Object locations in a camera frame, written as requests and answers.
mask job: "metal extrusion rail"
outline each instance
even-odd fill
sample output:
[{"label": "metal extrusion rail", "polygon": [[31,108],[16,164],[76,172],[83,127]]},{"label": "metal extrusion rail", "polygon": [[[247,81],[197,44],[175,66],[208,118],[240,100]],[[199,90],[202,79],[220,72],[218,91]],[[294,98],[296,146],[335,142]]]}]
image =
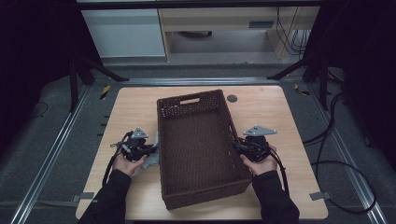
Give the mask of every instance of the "metal extrusion rail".
[{"label": "metal extrusion rail", "polygon": [[[323,107],[321,106],[321,103],[319,102],[319,99],[317,97],[318,91],[312,85],[313,84],[308,84],[308,89],[311,92],[315,92],[315,94],[311,95],[313,95],[314,97],[315,103],[320,110],[320,114],[325,119],[325,121],[329,123],[331,117],[330,112],[323,110]],[[347,149],[347,146],[344,143],[343,138],[341,137],[341,134],[338,132],[336,127],[334,127],[333,129],[331,137],[341,160],[359,169],[357,163],[352,158],[352,155],[349,153],[349,150]],[[361,199],[361,203],[363,204],[364,208],[369,207],[373,201],[373,194],[370,191],[370,188],[364,178],[356,172],[353,172],[351,169],[346,168],[346,173],[349,176],[349,179],[352,182],[352,185],[355,188],[359,198]],[[367,215],[373,224],[388,224],[388,221],[385,218],[385,215],[379,207],[378,203],[375,204],[375,207]]]},{"label": "metal extrusion rail", "polygon": [[14,223],[24,223],[28,218],[30,212],[32,211],[33,206],[37,200],[38,195],[40,194],[41,190],[46,183],[50,171],[52,170],[53,165],[55,164],[62,148],[64,146],[64,142],[67,139],[67,136],[70,134],[70,131],[76,121],[76,118],[85,102],[86,95],[91,87],[83,86],[81,90],[81,94],[79,95],[79,103],[76,109],[71,112],[68,116],[66,121],[64,122],[64,126],[60,130],[58,136],[53,143],[47,158],[44,160],[43,164],[41,165],[40,170],[38,171],[37,175],[35,176],[35,180],[33,181],[31,187],[25,194],[22,202],[18,206],[17,210],[15,211],[12,220],[10,221],[11,224]]}]

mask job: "wooden table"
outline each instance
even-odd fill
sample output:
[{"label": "wooden table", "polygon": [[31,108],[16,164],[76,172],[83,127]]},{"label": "wooden table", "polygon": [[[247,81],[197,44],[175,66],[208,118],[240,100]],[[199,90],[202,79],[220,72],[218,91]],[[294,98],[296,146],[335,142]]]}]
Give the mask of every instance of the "wooden table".
[{"label": "wooden table", "polygon": [[[84,192],[101,188],[102,178],[110,157],[111,144],[117,143],[126,132],[141,127],[150,135],[152,144],[157,131],[157,105],[159,98],[178,96],[199,91],[221,89],[224,96],[236,95],[235,103],[228,102],[233,122],[239,136],[242,131],[258,124],[276,129],[277,134],[267,135],[267,140],[277,147],[277,153],[286,167],[290,197],[300,209],[301,219],[323,219],[328,215],[322,200],[312,201],[309,193],[318,192],[318,183],[306,156],[297,127],[290,113],[282,89],[278,86],[205,86],[205,87],[155,87],[121,89],[106,126],[106,131],[93,162]],[[91,200],[81,200],[76,212],[80,218]],[[166,210],[161,197],[160,168],[150,166],[138,169],[132,179],[126,198],[128,220],[197,220],[197,219],[261,219],[260,204],[251,185],[243,194]]]}]

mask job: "wire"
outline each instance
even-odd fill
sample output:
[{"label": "wire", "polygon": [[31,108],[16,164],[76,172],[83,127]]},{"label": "wire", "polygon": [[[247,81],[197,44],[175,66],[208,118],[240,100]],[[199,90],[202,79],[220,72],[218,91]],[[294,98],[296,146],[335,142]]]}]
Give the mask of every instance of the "wire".
[{"label": "wire", "polygon": [[[318,181],[318,168],[319,168],[319,165],[320,165],[320,164],[326,164],[326,163],[333,163],[333,164],[342,164],[342,165],[345,165],[345,166],[347,166],[347,167],[353,169],[354,171],[358,172],[358,173],[364,178],[364,180],[366,181],[367,185],[369,186],[369,188],[370,188],[370,190],[371,190],[371,192],[372,192],[372,194],[373,194],[373,202],[372,202],[372,204],[371,204],[368,208],[363,209],[363,210],[360,210],[360,211],[356,211],[356,210],[347,209],[347,208],[345,208],[344,206],[340,205],[339,203],[336,203],[335,201],[333,201],[333,200],[331,200],[331,199],[328,199],[328,201],[329,201],[330,203],[332,203],[334,206],[336,206],[337,208],[339,208],[339,209],[341,209],[341,210],[343,210],[343,211],[345,211],[345,212],[348,212],[348,213],[350,213],[350,214],[355,214],[355,215],[366,214],[367,212],[371,211],[371,210],[374,208],[375,204],[376,204],[376,192],[375,192],[375,188],[374,188],[373,185],[370,183],[370,181],[369,181],[369,179],[367,178],[367,176],[366,176],[362,171],[360,171],[359,169],[357,169],[356,167],[354,167],[354,166],[352,166],[352,165],[350,165],[350,164],[347,164],[347,163],[345,163],[345,162],[342,162],[342,161],[321,161],[321,160],[320,160],[320,156],[321,156],[321,153],[322,153],[322,151],[323,151],[324,143],[325,143],[327,137],[329,136],[330,132],[331,132],[332,129],[334,128],[334,123],[335,123],[335,119],[334,119],[335,106],[336,106],[337,102],[340,101],[340,100],[342,99],[343,96],[344,96],[344,94],[341,92],[341,93],[338,93],[337,95],[335,95],[335,96],[332,98],[332,102],[331,102],[331,119],[330,119],[330,121],[329,121],[328,128],[327,128],[323,133],[321,133],[321,134],[319,134],[318,136],[316,136],[316,137],[314,137],[314,138],[312,138],[312,139],[310,139],[310,140],[308,140],[308,141],[305,141],[305,142],[312,142],[313,139],[317,140],[318,138],[320,138],[319,136],[322,137],[322,139],[321,139],[320,141],[315,142],[315,144],[321,142],[320,148],[319,148],[319,151],[318,151],[317,161],[311,163],[312,166],[315,165],[315,177],[316,177],[317,181]],[[323,189],[322,189],[322,187],[321,187],[319,181],[318,181],[318,186],[319,186],[320,191],[323,191]]]},{"label": "wire", "polygon": [[42,104],[42,105],[45,105],[46,106],[46,108],[44,109],[44,111],[43,112],[41,112],[39,115],[37,115],[37,116],[33,116],[33,117],[29,117],[28,119],[36,119],[36,118],[38,118],[38,117],[41,117],[41,116],[43,116],[46,112],[47,112],[47,110],[49,109],[49,105],[47,105],[46,103],[44,103],[44,102],[41,102],[41,101],[39,101],[39,102],[37,102],[38,104]]},{"label": "wire", "polygon": [[288,39],[289,39],[289,36],[286,34],[285,29],[283,28],[283,25],[282,25],[282,23],[280,22],[280,19],[279,19],[279,7],[277,7],[277,8],[276,8],[276,33],[277,33],[277,36],[279,37],[280,41],[282,41],[283,46],[285,47],[285,49],[286,49],[286,51],[288,52],[288,54],[290,54],[290,55],[298,55],[298,54],[296,54],[296,53],[291,53],[291,52],[289,51],[288,46],[286,45],[286,42],[285,42],[285,41],[283,40],[283,38],[280,36],[279,30],[278,30],[278,26],[279,26],[279,25],[280,25],[280,27],[282,28],[282,31],[283,31],[284,35],[286,36],[286,42],[288,43],[289,47],[291,48],[290,43],[289,43],[289,40],[288,40]]},{"label": "wire", "polygon": [[333,126],[334,126],[334,108],[335,108],[335,104],[341,99],[341,97],[344,94],[342,92],[338,93],[337,95],[334,96],[334,98],[332,98],[332,102],[331,102],[331,117],[330,117],[330,121],[329,121],[329,125],[327,127],[327,129],[325,131],[323,131],[322,133],[318,134],[317,136],[309,139],[309,140],[305,140],[303,141],[303,144],[306,145],[308,143],[314,142],[316,140],[319,140],[322,137],[327,137],[330,134],[330,131],[332,130]]},{"label": "wire", "polygon": [[290,196],[289,192],[289,184],[288,184],[288,178],[286,176],[286,168],[283,166],[282,161],[280,160],[279,156],[276,154],[275,151],[271,149],[270,155],[274,158],[274,160],[277,162],[280,168],[280,173],[282,174],[282,180],[283,180],[283,188],[285,189],[285,192]]},{"label": "wire", "polygon": [[[283,32],[283,35],[286,37],[286,40],[283,40],[282,36],[279,33],[279,26]],[[289,35],[286,34],[285,28],[282,25],[282,22],[280,21],[280,16],[279,16],[279,7],[276,8],[276,34],[279,37],[279,39],[282,41],[283,46],[285,47],[286,51],[290,55],[298,55],[299,59],[301,59],[301,55],[304,54],[305,51],[305,46],[307,42],[307,37],[306,37],[306,30],[303,30],[303,37],[300,45],[295,44],[295,41],[298,40],[297,36],[299,34],[299,31],[294,31],[293,38],[291,40],[291,43],[289,42]]]},{"label": "wire", "polygon": [[355,214],[355,215],[366,214],[369,211],[371,211],[374,208],[375,204],[376,204],[377,196],[376,196],[375,188],[373,187],[373,185],[371,184],[371,182],[369,181],[367,176],[362,171],[360,171],[358,168],[356,168],[356,167],[354,167],[354,166],[352,166],[350,164],[347,164],[345,162],[341,162],[341,161],[317,161],[317,162],[311,163],[311,165],[318,166],[319,164],[326,164],[326,163],[345,165],[345,166],[351,168],[352,170],[356,171],[358,174],[360,174],[364,178],[364,180],[366,181],[367,185],[369,186],[370,191],[373,194],[373,202],[370,204],[370,206],[368,208],[366,208],[364,210],[360,210],[360,211],[347,209],[347,208],[343,207],[342,205],[340,205],[339,203],[336,203],[332,199],[328,199],[327,201],[332,203],[337,208],[339,208],[339,209],[341,209],[341,210],[343,210],[345,212],[348,212],[348,213],[351,213],[351,214]]}]

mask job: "wicker basket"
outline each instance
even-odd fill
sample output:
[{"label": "wicker basket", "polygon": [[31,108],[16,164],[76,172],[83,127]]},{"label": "wicker basket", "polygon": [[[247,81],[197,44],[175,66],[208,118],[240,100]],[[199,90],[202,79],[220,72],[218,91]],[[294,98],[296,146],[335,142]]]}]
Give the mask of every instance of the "wicker basket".
[{"label": "wicker basket", "polygon": [[159,99],[160,169],[167,209],[243,193],[251,182],[221,90]]}]

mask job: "black tripod leg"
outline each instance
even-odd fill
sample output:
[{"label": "black tripod leg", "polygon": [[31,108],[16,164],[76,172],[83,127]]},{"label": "black tripod leg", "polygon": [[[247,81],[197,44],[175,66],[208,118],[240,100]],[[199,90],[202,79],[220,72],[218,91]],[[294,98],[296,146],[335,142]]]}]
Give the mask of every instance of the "black tripod leg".
[{"label": "black tripod leg", "polygon": [[329,110],[327,107],[327,71],[327,58],[323,56],[320,67],[319,101],[325,110]]},{"label": "black tripod leg", "polygon": [[77,84],[77,73],[72,61],[69,65],[69,75],[70,75],[70,92],[72,97],[72,104],[70,106],[70,112],[72,112],[78,103],[78,84]]},{"label": "black tripod leg", "polygon": [[97,63],[94,63],[93,61],[91,61],[91,60],[89,60],[89,59],[87,59],[87,58],[84,58],[84,57],[79,57],[79,58],[80,58],[80,60],[81,60],[83,63],[87,64],[89,67],[98,70],[99,72],[105,74],[105,75],[108,76],[108,77],[113,78],[113,79],[116,80],[116,81],[129,81],[129,78],[120,77],[120,76],[118,76],[118,75],[112,73],[110,70],[104,68],[103,66],[101,66],[101,65],[99,65],[99,64],[97,64]]},{"label": "black tripod leg", "polygon": [[314,53],[311,53],[308,56],[302,58],[297,63],[292,64],[291,66],[287,67],[285,70],[281,71],[280,73],[278,73],[274,76],[268,77],[267,79],[275,79],[275,80],[281,79],[282,77],[287,76],[294,70],[311,63],[311,61],[314,59],[314,57],[315,57]]}]

